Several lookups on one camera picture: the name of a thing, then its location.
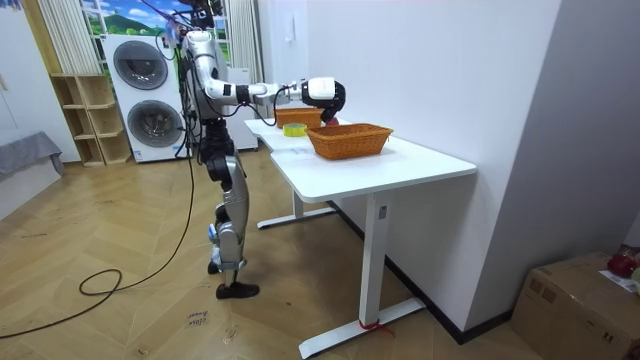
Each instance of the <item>wooden shelf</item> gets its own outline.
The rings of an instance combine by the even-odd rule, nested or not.
[[[53,73],[53,74],[49,74],[49,76],[51,77],[71,77],[71,78],[75,78],[75,77],[91,77],[91,76],[104,76],[104,74],[62,74],[62,73]]]
[[[114,132],[106,132],[106,133],[100,133],[98,134],[98,138],[99,139],[106,139],[106,138],[110,138],[110,137],[116,137],[120,134],[122,134],[124,130],[120,129],[118,131],[114,131]]]
[[[102,157],[91,158],[91,160],[82,163],[82,166],[86,166],[86,167],[104,166],[104,162],[102,162]]]
[[[51,83],[58,96],[58,101],[63,108],[65,106],[80,106],[80,108],[84,108],[84,102],[82,101],[82,95],[80,94],[80,88],[78,87],[76,78],[52,77]]]
[[[87,112],[84,109],[65,109],[63,112],[74,140],[93,139],[95,137],[93,126],[91,126]]]
[[[62,105],[62,108],[65,110],[84,109],[84,105],[69,104],[69,105]]]
[[[101,110],[101,109],[108,109],[111,107],[115,107],[116,106],[116,102],[112,102],[109,104],[99,104],[99,105],[89,105],[87,106],[87,109],[89,110]]]
[[[94,139],[96,136],[93,135],[93,133],[89,134],[89,133],[85,133],[85,134],[80,134],[80,135],[76,135],[73,137],[73,140],[88,140],[88,139]]]
[[[121,164],[129,142],[109,79],[102,74],[51,74],[84,166]]]
[[[89,109],[88,113],[98,137],[117,135],[123,129],[120,112],[115,106],[106,109]]]
[[[102,148],[104,160],[108,165],[122,164],[131,157],[129,142],[124,132],[116,137],[98,138]]]
[[[77,77],[87,107],[115,104],[111,85],[106,77]]]
[[[84,166],[102,166],[104,160],[102,152],[95,138],[76,140],[76,147],[80,153],[80,160]]]

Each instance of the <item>table top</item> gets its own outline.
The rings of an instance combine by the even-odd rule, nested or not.
[[[286,137],[262,120],[245,120],[271,149],[271,159],[300,198],[322,202],[473,174],[476,166],[390,136],[379,155],[327,160],[307,136]],[[348,122],[340,119],[341,124]]]

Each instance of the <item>baseboard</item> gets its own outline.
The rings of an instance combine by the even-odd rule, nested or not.
[[[344,222],[351,228],[351,230],[353,230],[353,232],[355,232],[360,237],[360,239],[364,241],[364,231],[362,231],[358,227],[358,225],[356,225],[356,223],[354,223],[353,220],[351,220],[351,218],[349,218],[349,216],[345,214],[344,211],[342,211],[342,209],[340,209],[340,207],[336,203],[334,203],[333,201],[328,201],[327,203],[329,204],[329,206],[336,210],[338,215],[340,215],[342,220],[344,220]],[[511,318],[513,310],[509,310],[498,316],[495,316],[481,324],[472,327],[469,330],[462,331],[453,323],[453,321],[451,321],[451,319],[449,319],[449,317],[447,317],[447,315],[445,315],[444,312],[442,312],[442,310],[440,310],[440,308],[438,308],[438,306],[433,301],[431,301],[431,299],[429,299],[429,297],[422,290],[420,290],[418,285],[411,281],[411,279],[409,279],[409,277],[402,270],[400,270],[398,265],[396,265],[388,256],[385,256],[384,263],[415,297],[422,300],[422,302],[427,305],[427,310],[429,310],[433,317],[438,320],[440,325],[442,325],[442,327],[447,330],[449,335],[451,335],[451,337],[459,345],[463,345],[464,343],[473,340],[474,338],[509,321],[509,319]]]

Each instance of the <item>washing machine door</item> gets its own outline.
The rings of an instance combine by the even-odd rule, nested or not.
[[[167,80],[167,62],[162,53],[142,41],[120,44],[113,63],[120,78],[136,89],[157,89]]]
[[[152,147],[175,144],[182,135],[182,118],[170,105],[157,100],[137,103],[127,116],[129,133]]]

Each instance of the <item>dryer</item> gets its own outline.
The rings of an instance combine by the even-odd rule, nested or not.
[[[155,36],[105,35],[102,44],[136,161],[185,157],[173,53]]]

